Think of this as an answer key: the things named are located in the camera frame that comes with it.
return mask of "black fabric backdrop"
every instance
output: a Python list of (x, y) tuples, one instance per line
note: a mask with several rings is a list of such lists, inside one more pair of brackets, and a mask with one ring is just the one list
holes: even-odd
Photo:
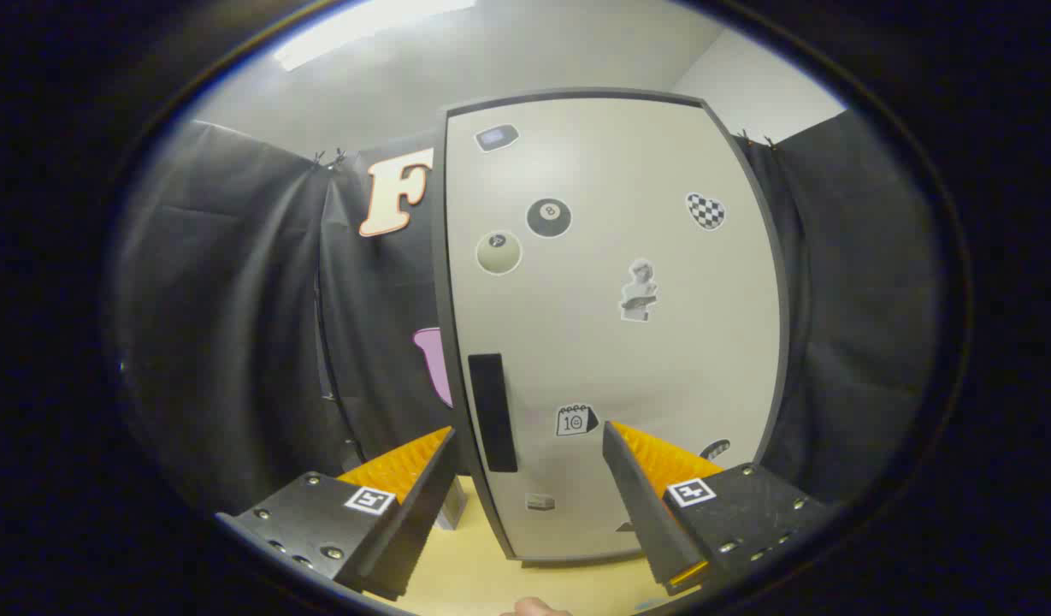
[[(240, 513), (300, 472), (341, 472), (354, 453), (450, 424), (411, 341), (438, 327), (425, 207), (436, 196), (405, 202), (399, 231), (357, 234), (369, 166), (434, 136), (350, 152), (331, 171), (192, 122), (157, 158), (126, 219), (119, 344), (130, 427), (193, 507)], [(848, 498), (888, 463), (924, 392), (943, 288), (931, 214), (853, 112), (776, 148), (739, 141), (791, 303), (764, 464), (818, 498)]]

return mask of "black handle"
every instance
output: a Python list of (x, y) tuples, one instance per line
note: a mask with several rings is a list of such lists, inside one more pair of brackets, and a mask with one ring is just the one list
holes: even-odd
[(468, 370), (487, 468), (494, 472), (517, 472), (517, 451), (510, 431), (507, 382), (502, 377), (502, 355), (468, 355)]

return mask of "checkered heart sticker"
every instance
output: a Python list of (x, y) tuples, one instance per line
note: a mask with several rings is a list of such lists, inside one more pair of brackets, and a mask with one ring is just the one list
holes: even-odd
[(692, 214), (693, 221), (705, 231), (718, 229), (727, 219), (727, 208), (723, 207), (720, 200), (705, 198), (700, 192), (688, 192), (685, 204), (688, 205), (688, 214)]

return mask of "statue bust sticker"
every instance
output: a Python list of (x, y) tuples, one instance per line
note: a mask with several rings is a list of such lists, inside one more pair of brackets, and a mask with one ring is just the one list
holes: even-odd
[(654, 265), (645, 259), (632, 261), (627, 272), (631, 283), (623, 285), (620, 320), (646, 323), (650, 309), (658, 303), (659, 285), (654, 281)]

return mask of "white cabinet door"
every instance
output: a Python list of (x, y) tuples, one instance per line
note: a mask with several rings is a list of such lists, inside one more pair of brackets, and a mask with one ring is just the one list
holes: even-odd
[[(700, 106), (624, 98), (451, 116), (444, 161), (460, 370), (514, 553), (638, 550), (605, 420), (694, 453), (727, 439), (723, 467), (770, 433), (786, 315), (750, 178)], [(515, 472), (486, 461), (483, 354), (501, 357)]]

